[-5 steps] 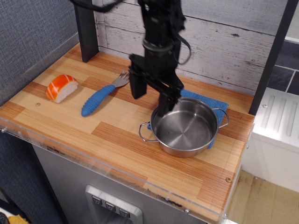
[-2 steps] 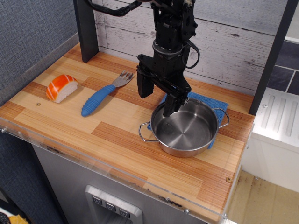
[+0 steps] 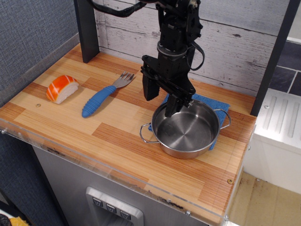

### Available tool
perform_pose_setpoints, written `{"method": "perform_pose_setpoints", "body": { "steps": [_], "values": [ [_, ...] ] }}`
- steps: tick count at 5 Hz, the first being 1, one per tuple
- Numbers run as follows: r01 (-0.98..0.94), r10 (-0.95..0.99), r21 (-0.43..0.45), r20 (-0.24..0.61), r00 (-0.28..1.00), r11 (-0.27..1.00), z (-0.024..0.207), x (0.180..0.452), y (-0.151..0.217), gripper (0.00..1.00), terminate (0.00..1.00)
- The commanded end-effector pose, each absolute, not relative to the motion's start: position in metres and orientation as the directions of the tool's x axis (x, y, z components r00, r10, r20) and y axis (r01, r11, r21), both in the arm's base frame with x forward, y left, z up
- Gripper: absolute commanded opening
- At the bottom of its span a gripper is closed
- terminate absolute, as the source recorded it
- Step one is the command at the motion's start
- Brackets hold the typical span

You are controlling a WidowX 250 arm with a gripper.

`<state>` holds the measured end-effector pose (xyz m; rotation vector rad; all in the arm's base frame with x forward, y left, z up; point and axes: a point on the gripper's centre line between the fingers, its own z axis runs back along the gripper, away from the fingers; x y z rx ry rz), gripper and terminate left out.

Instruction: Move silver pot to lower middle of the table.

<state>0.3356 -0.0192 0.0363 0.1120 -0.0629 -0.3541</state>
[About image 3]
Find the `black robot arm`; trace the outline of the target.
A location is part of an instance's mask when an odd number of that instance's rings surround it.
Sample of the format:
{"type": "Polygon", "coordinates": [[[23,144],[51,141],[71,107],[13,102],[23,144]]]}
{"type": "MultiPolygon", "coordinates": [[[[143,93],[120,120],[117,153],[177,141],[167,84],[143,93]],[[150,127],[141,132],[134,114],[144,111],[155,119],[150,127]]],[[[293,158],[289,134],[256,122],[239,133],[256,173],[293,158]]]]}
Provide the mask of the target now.
{"type": "Polygon", "coordinates": [[[199,0],[156,0],[160,27],[158,57],[142,57],[143,91],[152,100],[163,89],[169,94],[165,116],[171,117],[183,106],[192,105],[196,90],[188,79],[193,70],[195,50],[203,54],[195,42],[203,26],[199,20],[199,0]]]}

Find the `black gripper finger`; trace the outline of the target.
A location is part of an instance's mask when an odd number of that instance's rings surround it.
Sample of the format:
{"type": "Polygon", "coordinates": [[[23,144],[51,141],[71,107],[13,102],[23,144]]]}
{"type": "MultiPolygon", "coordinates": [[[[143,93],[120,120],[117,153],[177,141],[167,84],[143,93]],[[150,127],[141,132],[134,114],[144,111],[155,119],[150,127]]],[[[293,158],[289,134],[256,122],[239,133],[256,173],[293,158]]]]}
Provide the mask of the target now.
{"type": "Polygon", "coordinates": [[[149,78],[147,75],[143,75],[143,93],[147,101],[156,98],[159,94],[160,86],[157,84],[157,80],[157,76],[149,78]]]}
{"type": "Polygon", "coordinates": [[[173,114],[180,112],[185,104],[185,96],[177,96],[175,94],[169,94],[166,102],[165,116],[171,117],[173,114]]]}

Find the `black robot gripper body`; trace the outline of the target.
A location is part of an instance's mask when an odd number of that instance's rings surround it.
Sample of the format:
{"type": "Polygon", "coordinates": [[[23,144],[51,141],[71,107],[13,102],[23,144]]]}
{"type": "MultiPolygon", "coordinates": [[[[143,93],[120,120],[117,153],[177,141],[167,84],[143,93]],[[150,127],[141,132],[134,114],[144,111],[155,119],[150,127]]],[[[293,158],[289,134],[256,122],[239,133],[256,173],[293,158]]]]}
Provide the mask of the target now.
{"type": "Polygon", "coordinates": [[[141,72],[149,78],[157,76],[157,84],[160,89],[165,90],[168,94],[185,96],[185,107],[192,105],[192,95],[195,89],[188,79],[188,72],[192,64],[195,48],[189,47],[187,51],[179,56],[168,55],[160,51],[158,57],[154,58],[149,55],[142,56],[143,66],[141,72]]]}

